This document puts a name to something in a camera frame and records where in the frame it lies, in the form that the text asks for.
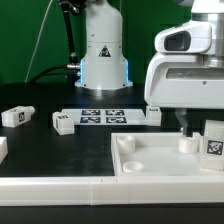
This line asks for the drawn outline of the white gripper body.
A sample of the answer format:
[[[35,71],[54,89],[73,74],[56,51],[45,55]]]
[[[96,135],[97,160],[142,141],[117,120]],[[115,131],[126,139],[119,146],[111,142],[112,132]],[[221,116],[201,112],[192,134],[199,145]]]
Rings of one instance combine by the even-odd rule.
[[[157,53],[149,63],[144,99],[152,107],[224,109],[224,68],[199,55]]]

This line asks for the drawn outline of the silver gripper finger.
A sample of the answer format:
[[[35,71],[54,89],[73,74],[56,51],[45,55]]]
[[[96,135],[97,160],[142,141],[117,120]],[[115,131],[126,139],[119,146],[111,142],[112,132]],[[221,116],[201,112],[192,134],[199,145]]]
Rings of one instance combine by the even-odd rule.
[[[187,135],[188,122],[186,120],[186,110],[184,108],[176,108],[175,116],[181,125],[181,132],[184,136]]]

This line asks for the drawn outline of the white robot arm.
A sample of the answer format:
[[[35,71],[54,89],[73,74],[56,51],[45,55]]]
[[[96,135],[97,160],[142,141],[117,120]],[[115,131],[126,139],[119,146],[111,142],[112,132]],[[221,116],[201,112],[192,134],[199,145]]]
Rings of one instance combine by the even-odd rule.
[[[224,109],[224,0],[175,0],[191,19],[158,33],[146,75],[144,100],[174,108]],[[132,85],[122,54],[122,16],[107,0],[87,0],[87,50],[77,87],[98,96]]]

